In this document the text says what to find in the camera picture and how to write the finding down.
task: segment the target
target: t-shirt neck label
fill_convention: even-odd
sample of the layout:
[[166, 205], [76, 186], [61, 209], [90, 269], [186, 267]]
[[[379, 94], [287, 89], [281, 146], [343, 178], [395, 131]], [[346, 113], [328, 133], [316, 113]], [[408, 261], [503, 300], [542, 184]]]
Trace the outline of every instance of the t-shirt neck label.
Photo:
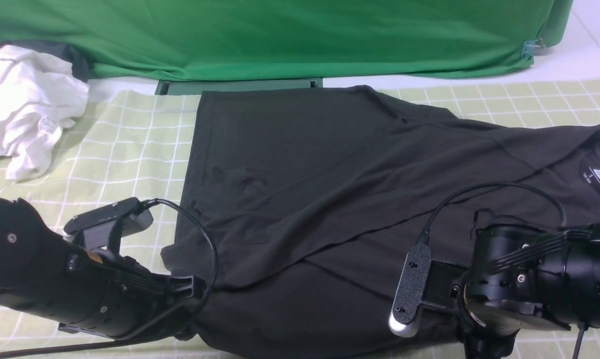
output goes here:
[[581, 161], [580, 173], [585, 182], [591, 186], [600, 186], [600, 164], [594, 161]]

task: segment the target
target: clothing tag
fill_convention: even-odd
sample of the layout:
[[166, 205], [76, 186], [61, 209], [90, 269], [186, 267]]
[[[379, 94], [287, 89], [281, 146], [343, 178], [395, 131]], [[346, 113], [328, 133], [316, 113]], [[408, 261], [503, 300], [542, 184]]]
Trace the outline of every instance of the clothing tag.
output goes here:
[[42, 117], [41, 120], [38, 121], [38, 130], [40, 132], [45, 132], [48, 135], [54, 134], [54, 131], [56, 131], [58, 127], [59, 124], [48, 117]]
[[600, 161], [590, 157], [582, 160], [580, 174], [583, 181], [600, 191]]

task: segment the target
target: dark green board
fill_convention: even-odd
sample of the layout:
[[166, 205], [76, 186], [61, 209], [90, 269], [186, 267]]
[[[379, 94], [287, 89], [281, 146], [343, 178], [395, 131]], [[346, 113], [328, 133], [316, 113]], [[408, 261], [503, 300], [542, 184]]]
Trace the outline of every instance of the dark green board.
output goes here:
[[202, 91], [259, 91], [321, 87], [322, 79], [192, 82], [160, 81], [156, 88], [156, 95], [200, 95]]

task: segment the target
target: white cloth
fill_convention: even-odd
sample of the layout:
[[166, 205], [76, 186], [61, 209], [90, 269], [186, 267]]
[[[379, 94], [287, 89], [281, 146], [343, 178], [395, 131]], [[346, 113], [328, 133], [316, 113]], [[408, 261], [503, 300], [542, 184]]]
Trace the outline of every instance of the white cloth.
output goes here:
[[52, 148], [71, 118], [84, 114], [88, 85], [72, 76], [72, 64], [54, 55], [6, 45], [0, 48], [0, 156], [12, 157], [10, 181], [48, 170]]

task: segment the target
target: white floor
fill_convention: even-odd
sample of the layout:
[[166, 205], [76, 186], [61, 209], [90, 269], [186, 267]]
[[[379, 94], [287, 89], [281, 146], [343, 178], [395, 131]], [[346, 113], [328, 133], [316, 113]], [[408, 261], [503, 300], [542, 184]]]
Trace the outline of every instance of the white floor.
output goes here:
[[[539, 80], [584, 80], [600, 78], [600, 0], [575, 0], [564, 39], [548, 54], [535, 57], [532, 68], [510, 75], [480, 79], [430, 79], [407, 75], [334, 77], [323, 80], [325, 87], [367, 84], [373, 88], [422, 88], [446, 84], [526, 82]], [[90, 80], [90, 100], [112, 98], [121, 90], [133, 89], [148, 95], [158, 81], [140, 77]]]

